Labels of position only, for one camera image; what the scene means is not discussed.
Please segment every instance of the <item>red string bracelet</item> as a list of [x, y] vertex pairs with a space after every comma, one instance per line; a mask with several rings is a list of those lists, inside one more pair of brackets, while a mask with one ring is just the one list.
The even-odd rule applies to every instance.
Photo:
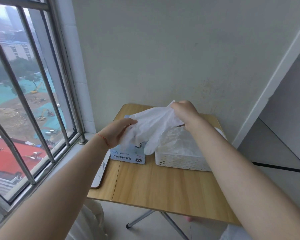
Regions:
[[96, 135], [101, 136], [101, 137], [104, 139], [105, 143], [107, 144], [108, 148], [109, 148], [109, 149], [111, 148], [110, 144], [108, 143], [107, 138], [105, 138], [104, 136], [102, 136], [102, 135], [100, 135], [100, 134], [96, 134]]

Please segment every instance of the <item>excavator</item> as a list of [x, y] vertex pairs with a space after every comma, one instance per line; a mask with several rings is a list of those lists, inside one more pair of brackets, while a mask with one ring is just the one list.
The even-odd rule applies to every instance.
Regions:
[[33, 91], [31, 91], [31, 93], [37, 93], [39, 91], [39, 88], [41, 87], [41, 85], [43, 85], [42, 82]]
[[48, 116], [50, 116], [50, 117], [56, 116], [52, 111], [50, 111], [50, 110], [48, 110], [48, 109], [45, 108], [45, 109], [42, 110], [42, 113], [39, 116], [38, 120], [42, 121], [42, 120], [46, 119], [46, 117], [44, 117], [44, 112], [45, 111], [48, 111]]

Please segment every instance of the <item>forearm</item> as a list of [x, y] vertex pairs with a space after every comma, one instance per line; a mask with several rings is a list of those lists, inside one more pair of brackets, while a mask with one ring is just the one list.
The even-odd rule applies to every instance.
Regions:
[[92, 138], [19, 207], [0, 229], [0, 239], [65, 239], [107, 150], [101, 137]]
[[207, 121], [188, 130], [232, 210], [254, 239], [300, 239], [300, 209]]

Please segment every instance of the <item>table leg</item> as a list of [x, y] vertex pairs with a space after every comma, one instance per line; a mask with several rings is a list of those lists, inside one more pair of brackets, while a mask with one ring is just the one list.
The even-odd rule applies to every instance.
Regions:
[[155, 210], [148, 210], [146, 213], [144, 213], [142, 216], [138, 217], [137, 219], [135, 219], [133, 222], [128, 223], [126, 225], [126, 228], [129, 229], [130, 227], [132, 227], [133, 225], [135, 225], [136, 223], [140, 222], [142, 219], [146, 218], [147, 216], [151, 215], [153, 212], [155, 212]]
[[178, 225], [171, 219], [171, 217], [163, 211], [160, 211], [161, 215], [170, 223], [170, 225], [180, 234], [180, 236], [185, 239], [189, 240], [189, 238], [184, 234], [184, 232], [178, 227]]

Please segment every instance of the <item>wooden table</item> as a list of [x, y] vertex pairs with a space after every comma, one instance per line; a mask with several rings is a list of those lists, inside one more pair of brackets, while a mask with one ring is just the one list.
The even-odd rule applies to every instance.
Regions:
[[[150, 108], [125, 104], [115, 120]], [[202, 116], [222, 130], [216, 117]], [[213, 173], [157, 166], [154, 154], [145, 165], [110, 160], [101, 187], [88, 198], [240, 225]]]

